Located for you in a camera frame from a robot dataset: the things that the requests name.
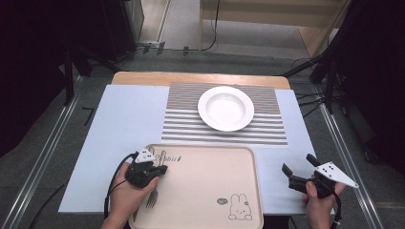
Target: gray floor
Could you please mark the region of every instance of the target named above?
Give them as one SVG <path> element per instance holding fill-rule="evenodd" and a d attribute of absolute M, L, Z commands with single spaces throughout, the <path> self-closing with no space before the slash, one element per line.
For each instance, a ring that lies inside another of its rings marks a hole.
<path fill-rule="evenodd" d="M 181 0 L 173 0 L 172 7 L 176 6 Z M 168 22 L 174 15 L 168 15 Z M 173 40 L 178 41 L 179 37 L 189 41 L 194 38 L 183 36 L 185 33 L 177 33 L 178 36 L 170 34 L 170 26 L 166 24 L 165 33 L 162 38 L 166 41 L 166 48 L 182 49 L 183 46 L 190 46 L 191 43 L 175 44 Z M 249 43 L 253 38 L 241 37 L 241 34 L 253 33 L 252 28 L 239 28 L 243 33 L 232 33 L 232 39 L 226 38 L 229 31 L 221 33 L 230 27 L 218 27 L 218 52 L 191 52 L 183 55 L 182 52 L 164 51 L 157 55 L 156 50 L 142 54 L 138 52 L 128 56 L 125 60 L 118 63 L 124 71 L 162 71 L 162 72 L 186 72 L 186 73 L 235 73 L 235 74 L 253 74 L 253 75 L 275 75 L 284 73 L 306 58 L 305 48 L 294 28 L 273 28 L 272 32 L 267 31 L 258 37 L 261 42 Z M 269 40 L 275 43 L 266 43 L 264 37 L 269 36 Z M 209 44 L 209 34 L 204 38 L 206 44 Z M 96 108 L 102 96 L 104 88 L 111 82 L 113 73 L 105 67 L 93 64 L 94 71 L 91 77 L 83 77 L 81 87 L 76 90 L 77 103 L 75 109 L 68 121 L 64 132 L 55 145 L 50 163 L 40 179 L 38 187 L 33 193 L 32 198 L 21 218 L 18 228 L 28 228 L 36 212 L 46 201 L 48 196 L 54 192 L 61 184 L 65 183 L 75 166 L 75 162 L 80 153 L 85 136 L 90 128 L 91 122 L 85 126 L 89 111 L 82 107 Z M 299 76 L 293 76 L 289 79 L 291 88 L 298 94 L 312 94 L 313 87 L 309 83 L 311 69 L 299 73 Z M 314 100 L 314 96 L 300 99 L 299 102 Z M 51 104 L 48 110 L 41 115 L 35 122 L 31 130 L 27 133 L 24 140 L 7 155 L 0 158 L 0 224 L 8 215 L 17 192 L 29 176 L 33 164 L 38 159 L 41 151 L 46 144 L 48 136 L 53 130 L 53 126 L 63 111 L 64 92 L 62 92 Z M 302 107 L 302 113 L 305 114 L 314 105 Z M 334 117 L 337 120 L 339 130 L 344 137 L 348 148 L 350 149 L 355 165 L 364 180 L 367 190 L 373 198 L 376 211 L 382 219 L 385 228 L 403 228 L 405 224 L 405 197 L 403 195 L 405 182 L 403 176 L 392 169 L 389 165 L 372 165 L 364 159 L 364 151 L 351 123 L 345 118 L 339 110 L 339 106 L 333 107 Z M 343 168 L 342 159 L 337 152 L 335 142 L 330 134 L 330 130 L 324 119 L 321 110 L 317 109 L 305 118 L 309 136 L 311 138 L 316 154 L 321 161 L 332 160 L 340 168 Z M 62 190 L 46 206 L 42 212 L 36 228 L 99 228 L 103 217 L 102 215 L 65 215 L 58 214 L 57 209 L 63 197 Z M 353 189 L 348 188 L 342 196 L 343 201 L 343 219 L 340 228 L 372 228 L 364 217 L 362 206 Z M 302 216 L 293 217 L 298 228 L 308 228 Z"/>

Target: gray stripe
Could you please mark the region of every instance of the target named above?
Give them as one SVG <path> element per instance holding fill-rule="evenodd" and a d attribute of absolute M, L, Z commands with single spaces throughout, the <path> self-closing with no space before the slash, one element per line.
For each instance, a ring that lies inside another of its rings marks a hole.
<path fill-rule="evenodd" d="M 170 120 L 165 120 L 164 124 L 176 124 L 176 125 L 199 125 L 199 126 L 206 126 L 205 122 L 199 121 L 199 122 L 182 122 L 182 121 L 170 121 Z M 249 123 L 246 128 L 251 127 L 251 128 L 259 128 L 259 129 L 283 129 L 283 126 L 263 126 L 263 125 L 255 125 L 255 123 Z"/>
<path fill-rule="evenodd" d="M 183 133 L 183 132 L 168 132 L 163 131 L 163 135 L 195 135 L 195 136 L 220 136 L 220 137 L 239 137 L 239 138 L 248 138 L 248 139 L 273 139 L 273 140 L 285 140 L 285 136 L 265 136 L 265 135 L 234 135 L 228 133 L 217 132 L 212 135 L 210 133 Z"/>
<path fill-rule="evenodd" d="M 217 86 L 230 86 L 237 88 L 253 102 L 255 114 L 253 120 L 237 132 L 224 133 L 216 131 L 208 127 L 198 115 L 198 102 L 200 97 L 209 89 Z M 169 97 L 166 105 L 166 110 L 182 110 L 171 111 L 165 115 L 162 140 L 178 140 L 178 141 L 201 141 L 201 142 L 228 142 L 228 143 L 245 143 L 245 144 L 266 144 L 266 145 L 288 145 L 286 136 L 263 136 L 263 135 L 285 135 L 283 119 L 281 118 L 280 109 L 277 102 L 277 96 L 272 88 L 257 87 L 257 86 L 241 86 L 241 85 L 222 85 L 222 84 L 194 84 L 194 83 L 174 83 L 170 85 Z M 196 133 L 183 133 L 180 130 L 196 131 Z M 202 139 L 198 137 L 182 137 L 185 135 L 192 136 L 208 136 Z M 246 140 L 235 139 L 217 139 L 217 137 L 240 137 Z M 281 139 L 283 142 L 271 142 L 263 139 Z"/>
<path fill-rule="evenodd" d="M 286 142 L 273 141 L 242 141 L 242 140 L 221 140 L 221 139 L 201 139 L 201 138 L 183 138 L 183 137 L 168 137 L 163 136 L 162 140 L 177 140 L 177 141 L 200 141 L 200 142 L 223 142 L 223 143 L 240 143 L 249 145 L 288 145 Z"/>
<path fill-rule="evenodd" d="M 199 121 L 203 121 L 199 116 L 167 116 L 165 117 L 166 120 L 179 120 L 179 119 L 184 119 L 184 120 L 199 120 Z M 250 122 L 253 124 L 256 123 L 262 123 L 262 124 L 283 124 L 283 121 L 264 121 L 264 120 L 255 120 L 253 118 L 253 120 Z"/>
<path fill-rule="evenodd" d="M 199 128 L 199 127 L 186 127 L 186 126 L 165 126 L 163 131 L 167 130 L 185 130 L 185 131 L 214 131 L 211 127 L 204 127 L 204 128 Z M 253 131 L 248 131 L 246 129 L 242 129 L 239 131 L 236 131 L 235 133 L 240 133 L 240 134 L 262 134 L 262 135 L 285 135 L 286 132 L 274 132 L 274 131 L 261 131 L 261 130 L 255 130 Z"/>

